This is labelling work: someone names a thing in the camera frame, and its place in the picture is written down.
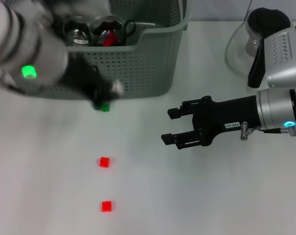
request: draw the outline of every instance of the red cube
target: red cube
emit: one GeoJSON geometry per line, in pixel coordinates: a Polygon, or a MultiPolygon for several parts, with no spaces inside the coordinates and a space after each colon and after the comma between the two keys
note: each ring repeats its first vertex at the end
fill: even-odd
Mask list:
{"type": "Polygon", "coordinates": [[[99,162],[100,167],[108,168],[110,166],[110,159],[109,158],[100,158],[99,162]]]}
{"type": "Polygon", "coordinates": [[[112,202],[111,201],[102,202],[101,211],[102,212],[111,212],[112,211],[112,202]]]}

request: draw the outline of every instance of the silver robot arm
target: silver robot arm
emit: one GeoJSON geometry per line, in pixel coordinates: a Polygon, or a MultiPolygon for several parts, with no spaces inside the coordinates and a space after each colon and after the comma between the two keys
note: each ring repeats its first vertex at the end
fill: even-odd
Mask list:
{"type": "Polygon", "coordinates": [[[269,89],[221,103],[210,96],[184,101],[168,114],[171,119],[193,115],[194,131],[162,135],[166,145],[175,144],[178,149],[209,146],[218,134],[230,131],[241,131],[242,140],[255,130],[296,136],[296,27],[271,35],[260,48],[264,53],[259,53],[262,56],[255,59],[250,73],[256,82],[248,84],[259,87],[266,77],[269,89]]]}
{"type": "Polygon", "coordinates": [[[70,55],[49,31],[49,11],[41,13],[44,19],[32,21],[32,16],[24,17],[0,2],[0,69],[12,76],[21,92],[59,83],[85,95],[96,109],[119,98],[123,94],[119,81],[106,81],[83,58],[70,55]]]}

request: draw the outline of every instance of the blue indicator light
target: blue indicator light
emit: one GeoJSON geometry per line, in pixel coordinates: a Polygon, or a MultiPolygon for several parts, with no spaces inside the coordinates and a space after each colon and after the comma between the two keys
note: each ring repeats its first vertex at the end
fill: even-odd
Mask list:
{"type": "Polygon", "coordinates": [[[286,126],[286,127],[292,127],[292,126],[295,126],[295,125],[296,125],[296,123],[293,122],[293,121],[287,121],[286,123],[284,123],[284,126],[286,126]]]}

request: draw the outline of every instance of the gray plastic basket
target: gray plastic basket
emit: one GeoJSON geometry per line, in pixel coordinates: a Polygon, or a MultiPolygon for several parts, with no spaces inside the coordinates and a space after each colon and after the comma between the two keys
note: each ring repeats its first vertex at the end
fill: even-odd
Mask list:
{"type": "MultiPolygon", "coordinates": [[[[16,0],[5,1],[13,5],[16,0]]],[[[112,12],[133,19],[145,27],[124,47],[68,47],[92,65],[97,65],[107,79],[119,79],[125,85],[124,98],[159,96],[172,85],[183,30],[190,19],[189,0],[110,0],[112,12]]],[[[45,89],[39,97],[81,99],[67,88],[45,89]]]]}

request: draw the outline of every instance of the red object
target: red object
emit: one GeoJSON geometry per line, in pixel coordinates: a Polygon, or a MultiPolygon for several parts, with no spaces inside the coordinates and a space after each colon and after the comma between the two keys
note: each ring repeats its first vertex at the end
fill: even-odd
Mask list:
{"type": "Polygon", "coordinates": [[[109,35],[103,40],[104,47],[111,47],[119,41],[118,37],[114,32],[109,33],[109,35]]]}
{"type": "Polygon", "coordinates": [[[100,158],[99,162],[100,167],[108,168],[110,166],[110,159],[109,158],[100,158]]]}
{"type": "Polygon", "coordinates": [[[101,211],[102,212],[111,212],[112,211],[112,202],[111,201],[102,202],[101,211]]]}

